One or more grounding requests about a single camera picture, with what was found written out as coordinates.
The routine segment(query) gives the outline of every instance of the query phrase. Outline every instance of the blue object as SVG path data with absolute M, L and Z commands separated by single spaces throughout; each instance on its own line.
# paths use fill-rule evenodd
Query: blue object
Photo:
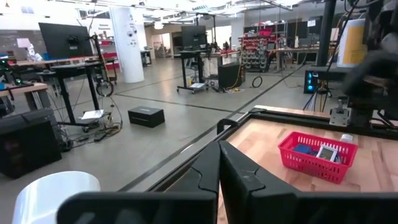
M 306 146 L 304 144 L 299 144 L 298 146 L 294 147 L 293 151 L 301 152 L 304 154 L 311 154 L 312 148 L 310 146 Z

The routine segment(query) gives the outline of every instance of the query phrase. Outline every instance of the black monitor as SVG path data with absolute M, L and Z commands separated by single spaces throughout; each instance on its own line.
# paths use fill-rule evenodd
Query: black monitor
M 182 45 L 185 49 L 199 49 L 207 44 L 206 26 L 182 26 Z
M 41 22 L 39 27 L 50 58 L 93 56 L 86 27 Z

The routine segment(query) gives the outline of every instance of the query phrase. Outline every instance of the black case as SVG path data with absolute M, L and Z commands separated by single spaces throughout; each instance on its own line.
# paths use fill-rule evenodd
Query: black case
M 164 122 L 162 109 L 138 106 L 128 111 L 131 124 L 154 128 Z

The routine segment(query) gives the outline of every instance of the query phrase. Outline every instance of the basket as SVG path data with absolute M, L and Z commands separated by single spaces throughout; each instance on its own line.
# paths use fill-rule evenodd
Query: basket
M 333 147 L 338 150 L 341 164 L 301 152 L 295 152 L 294 147 L 299 144 L 310 146 L 314 151 L 319 151 L 321 145 Z M 353 165 L 358 149 L 358 146 L 355 144 L 298 132 L 292 132 L 278 147 L 284 166 L 336 184 L 341 183 L 348 168 Z

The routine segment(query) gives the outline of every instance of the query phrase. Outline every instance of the white device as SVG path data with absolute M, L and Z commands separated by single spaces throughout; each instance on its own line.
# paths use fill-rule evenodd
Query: white device
M 321 159 L 326 159 L 329 161 L 334 162 L 337 156 L 337 149 L 326 146 L 326 145 L 321 145 L 321 148 L 318 151 L 317 157 Z

